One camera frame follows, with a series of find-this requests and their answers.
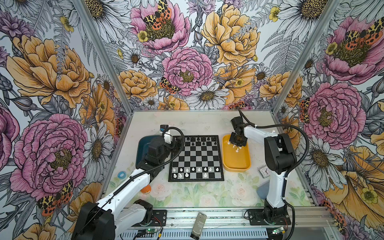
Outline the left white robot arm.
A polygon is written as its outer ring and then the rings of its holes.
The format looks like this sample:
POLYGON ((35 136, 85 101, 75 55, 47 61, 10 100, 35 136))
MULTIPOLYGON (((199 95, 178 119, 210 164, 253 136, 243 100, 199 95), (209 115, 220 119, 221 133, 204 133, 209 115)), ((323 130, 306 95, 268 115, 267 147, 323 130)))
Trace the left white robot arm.
POLYGON ((151 221, 151 204, 139 200, 131 207, 127 205, 180 155, 185 144, 185 135, 179 128, 161 125, 160 132, 151 140, 138 168, 117 189, 96 203, 82 206, 73 240, 113 240, 128 228, 151 221))

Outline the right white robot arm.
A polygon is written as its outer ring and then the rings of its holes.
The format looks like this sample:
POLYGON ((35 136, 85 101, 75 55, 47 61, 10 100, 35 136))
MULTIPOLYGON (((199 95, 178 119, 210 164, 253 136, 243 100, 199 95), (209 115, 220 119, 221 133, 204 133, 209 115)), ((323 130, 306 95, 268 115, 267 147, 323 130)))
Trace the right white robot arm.
POLYGON ((265 163, 270 170, 268 194, 261 217, 267 224, 276 223, 279 219, 288 216, 288 203, 285 193, 290 172, 298 162, 290 137, 287 134, 267 132, 266 129, 283 127, 281 124, 259 126, 244 115, 241 110, 239 116, 231 120, 234 131, 229 142, 237 150, 246 146, 249 139, 264 146, 265 163))

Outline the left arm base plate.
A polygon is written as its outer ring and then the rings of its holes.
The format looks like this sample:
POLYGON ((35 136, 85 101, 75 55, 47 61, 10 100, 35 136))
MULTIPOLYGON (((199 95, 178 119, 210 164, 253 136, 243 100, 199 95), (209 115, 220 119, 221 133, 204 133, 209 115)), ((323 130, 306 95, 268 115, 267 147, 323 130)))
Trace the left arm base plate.
POLYGON ((167 210, 147 211, 144 219, 133 227, 164 227, 167 222, 167 210))

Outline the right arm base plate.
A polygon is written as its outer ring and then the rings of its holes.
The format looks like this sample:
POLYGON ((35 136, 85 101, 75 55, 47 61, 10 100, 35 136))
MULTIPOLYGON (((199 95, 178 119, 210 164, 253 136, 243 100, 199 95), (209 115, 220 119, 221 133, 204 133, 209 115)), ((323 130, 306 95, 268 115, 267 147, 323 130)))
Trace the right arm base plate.
POLYGON ((251 226, 289 226, 292 223, 288 211, 285 209, 248 209, 244 214, 244 218, 249 221, 251 226))

